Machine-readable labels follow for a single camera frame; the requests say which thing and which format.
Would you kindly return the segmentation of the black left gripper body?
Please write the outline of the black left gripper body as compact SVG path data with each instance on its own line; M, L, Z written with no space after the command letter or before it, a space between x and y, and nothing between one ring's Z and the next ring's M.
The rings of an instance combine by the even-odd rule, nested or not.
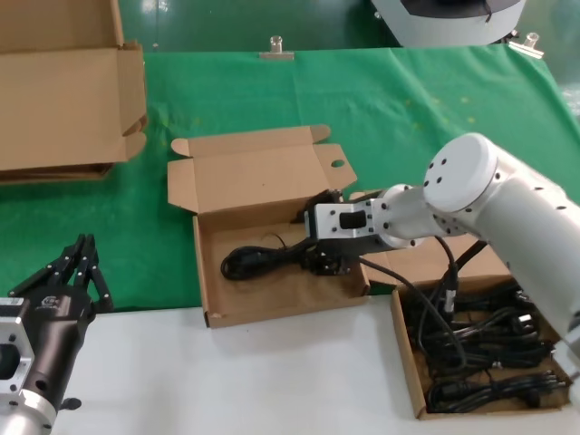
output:
M34 361L24 388L59 406L95 317L92 299L85 292L39 292L29 304L25 324Z

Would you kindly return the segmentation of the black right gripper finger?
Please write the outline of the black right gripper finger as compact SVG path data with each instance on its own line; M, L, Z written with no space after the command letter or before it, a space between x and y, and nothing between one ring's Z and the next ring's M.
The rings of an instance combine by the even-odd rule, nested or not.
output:
M315 276L344 276L351 272L351 267L345 256L328 254L317 247L304 254L304 270Z
M309 198L304 206L299 209L292 219L293 223L304 223L305 213L318 204L335 204L341 202L340 189L327 189L311 198Z

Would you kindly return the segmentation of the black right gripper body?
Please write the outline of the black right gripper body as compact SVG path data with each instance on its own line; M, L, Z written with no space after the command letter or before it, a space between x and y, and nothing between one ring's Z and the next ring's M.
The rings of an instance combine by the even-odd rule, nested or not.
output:
M363 243L358 239L321 239L317 249L326 256L359 256Z

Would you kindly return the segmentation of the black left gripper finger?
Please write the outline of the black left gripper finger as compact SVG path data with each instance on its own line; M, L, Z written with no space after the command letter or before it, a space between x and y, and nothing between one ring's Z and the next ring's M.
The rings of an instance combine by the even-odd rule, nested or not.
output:
M113 312L113 301L111 292L103 277L99 267L100 259L94 235L84 237L80 252L80 259L76 268L74 286L79 287L88 295L89 287L92 285L96 292L96 297L89 296L92 302L93 311L96 314Z
M75 272L82 271L87 262L83 250L88 246L88 237L80 234L76 241L66 246L52 262L26 278L22 283L8 291L9 297L27 297L33 290L48 285L67 285Z

